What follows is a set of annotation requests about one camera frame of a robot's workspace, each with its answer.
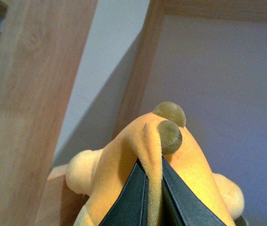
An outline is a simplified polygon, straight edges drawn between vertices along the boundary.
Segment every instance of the plush toy antenna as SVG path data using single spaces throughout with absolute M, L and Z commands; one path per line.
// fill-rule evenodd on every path
M 186 115 L 182 108 L 175 103 L 162 102 L 155 107 L 153 114 L 173 121 L 180 127 L 184 127 L 186 125 Z

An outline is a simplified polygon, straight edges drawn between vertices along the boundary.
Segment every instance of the plush toy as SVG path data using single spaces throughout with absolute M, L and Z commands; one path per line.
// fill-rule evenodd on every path
M 134 225 L 138 209 L 136 225 L 234 226 L 243 194 L 236 183 L 212 173 L 185 124 L 181 107 L 163 102 L 105 148 L 77 154 L 66 182 L 90 197 L 74 225 Z

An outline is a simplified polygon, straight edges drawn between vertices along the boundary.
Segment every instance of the wooden plank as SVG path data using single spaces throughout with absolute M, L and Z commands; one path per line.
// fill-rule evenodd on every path
M 164 20 L 161 0 L 151 0 L 142 29 L 138 53 L 121 103 L 113 137 L 137 116 Z
M 35 226 L 72 226 L 88 196 L 71 191 L 65 182 L 67 165 L 55 167 L 48 176 Z
M 163 0 L 168 15 L 267 23 L 267 0 Z
M 0 225 L 34 225 L 97 1 L 14 0 L 0 37 Z

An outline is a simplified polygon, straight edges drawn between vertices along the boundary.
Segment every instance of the light wood grain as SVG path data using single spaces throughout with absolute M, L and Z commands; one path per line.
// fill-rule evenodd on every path
M 65 182 L 67 165 L 55 167 L 48 176 L 35 226 L 72 226 L 88 196 L 71 191 Z
M 164 15 L 162 2 L 151 0 L 142 29 L 138 53 L 121 103 L 113 137 L 116 137 L 123 128 L 138 116 L 159 41 Z
M 0 37 L 0 226 L 34 225 L 97 1 L 15 0 Z
M 267 0 L 164 0 L 168 15 L 267 23 Z

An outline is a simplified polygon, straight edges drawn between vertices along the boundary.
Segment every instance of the fuzzy fabric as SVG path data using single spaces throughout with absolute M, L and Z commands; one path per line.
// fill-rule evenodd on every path
M 89 200 L 79 213 L 75 226 L 97 226 L 118 198 L 137 158 L 149 179 L 147 225 L 160 225 L 162 210 L 162 148 L 158 125 L 166 119 L 148 113 L 134 120 L 112 142 L 99 151 L 82 152 L 69 163 L 67 185 L 76 193 L 88 194 Z M 234 226 L 232 208 L 240 215 L 244 207 L 242 193 L 224 200 L 229 179 L 215 176 L 199 145 L 186 127 L 179 127 L 183 141 L 173 154 L 164 155 L 172 168 L 195 195 L 227 226 Z

